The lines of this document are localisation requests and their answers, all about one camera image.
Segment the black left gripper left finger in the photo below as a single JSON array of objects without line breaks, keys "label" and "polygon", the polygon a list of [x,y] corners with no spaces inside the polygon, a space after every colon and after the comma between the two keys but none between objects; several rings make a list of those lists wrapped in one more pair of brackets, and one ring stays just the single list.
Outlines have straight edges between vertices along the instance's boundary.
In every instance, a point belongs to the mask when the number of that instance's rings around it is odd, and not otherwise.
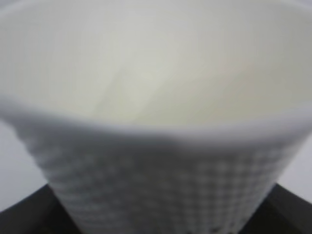
[{"label": "black left gripper left finger", "polygon": [[48,185],[0,213],[2,234],[79,234]]}]

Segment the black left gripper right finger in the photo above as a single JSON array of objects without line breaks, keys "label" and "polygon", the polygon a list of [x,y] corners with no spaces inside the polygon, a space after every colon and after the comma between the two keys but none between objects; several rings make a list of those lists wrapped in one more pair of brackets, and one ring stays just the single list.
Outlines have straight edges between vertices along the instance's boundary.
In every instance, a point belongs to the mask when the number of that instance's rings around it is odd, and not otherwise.
[{"label": "black left gripper right finger", "polygon": [[241,234],[312,234],[312,205],[275,185]]}]

